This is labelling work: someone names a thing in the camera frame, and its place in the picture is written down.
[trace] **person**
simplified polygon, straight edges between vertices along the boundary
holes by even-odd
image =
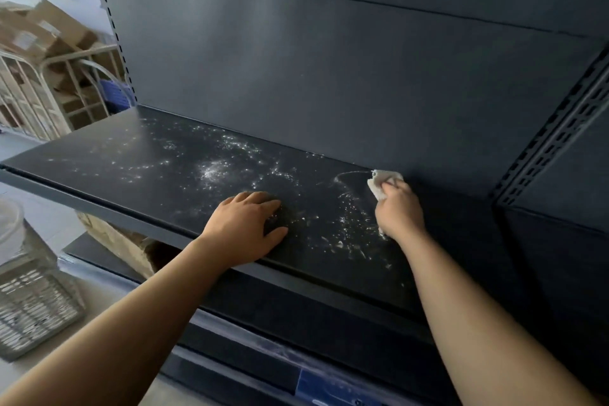
[[[377,222],[414,273],[435,343],[465,406],[597,405],[588,390],[429,236],[417,197],[383,184]],[[0,406],[136,405],[202,297],[227,269],[265,256],[278,200],[239,193],[169,264],[86,325],[0,397]]]

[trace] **white metal railing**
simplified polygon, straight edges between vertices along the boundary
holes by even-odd
[[[35,66],[21,56],[0,51],[0,126],[12,128],[38,140],[49,141],[72,132],[74,124],[71,117],[77,114],[86,113],[91,123],[107,117],[109,112],[99,85],[100,74],[118,84],[128,96],[122,87],[121,70],[115,54],[118,56],[117,45],[104,45],[47,58]],[[99,58],[99,55],[107,55],[107,64],[112,66],[114,74],[94,62],[94,56]],[[73,95],[80,98],[81,108],[65,110],[47,82],[48,75],[60,63],[72,82]],[[77,73],[80,77],[89,79],[96,97],[83,93]]]

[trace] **perforated metal strip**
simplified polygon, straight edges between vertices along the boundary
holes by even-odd
[[[609,104],[609,48],[605,48],[537,132],[491,192],[500,206],[513,204],[550,161]]]
[[[126,80],[129,81],[129,86],[131,87],[131,90],[133,91],[133,96],[134,96],[135,100],[137,101],[138,97],[135,94],[135,88],[133,87],[133,81],[131,80],[131,77],[129,76],[129,68],[127,67],[127,60],[125,59],[125,55],[122,52],[121,41],[119,39],[114,20],[112,19],[112,12],[110,11],[110,4],[108,3],[108,0],[101,0],[101,2],[103,4],[103,7],[105,8],[106,12],[108,13],[108,19],[110,20],[110,25],[112,25],[112,32],[115,35],[116,44],[118,45],[118,49],[121,52],[121,61],[122,61],[122,66],[125,70],[125,78],[126,78]]]

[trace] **blue plastic crate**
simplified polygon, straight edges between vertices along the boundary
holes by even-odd
[[[117,113],[131,108],[132,103],[135,103],[133,92],[127,84],[123,84],[125,90],[123,91],[115,82],[108,79],[100,79],[99,83],[102,86],[103,97],[108,111]]]

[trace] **stack of cardboard boxes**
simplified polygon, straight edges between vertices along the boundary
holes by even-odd
[[[98,45],[94,32],[48,0],[31,10],[0,6],[0,49],[31,65],[6,57],[0,61],[0,125],[54,139],[106,117],[101,97],[77,64],[70,62],[71,71],[63,61],[40,67],[46,59]],[[113,55],[121,76],[120,58]],[[93,59],[114,73],[109,54]]]

